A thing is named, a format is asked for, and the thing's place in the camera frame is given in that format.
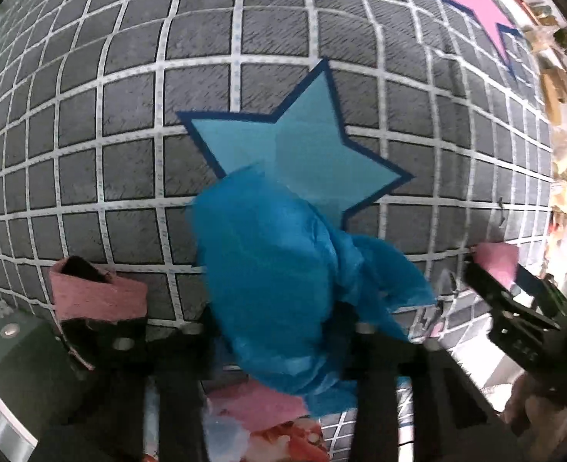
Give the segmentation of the person's right hand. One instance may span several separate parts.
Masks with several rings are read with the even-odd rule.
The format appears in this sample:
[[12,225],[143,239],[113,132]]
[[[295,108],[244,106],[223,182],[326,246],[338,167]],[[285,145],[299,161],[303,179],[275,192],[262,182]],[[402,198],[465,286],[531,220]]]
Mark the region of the person's right hand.
[[519,374],[499,418],[529,461],[548,461],[567,434],[567,382]]

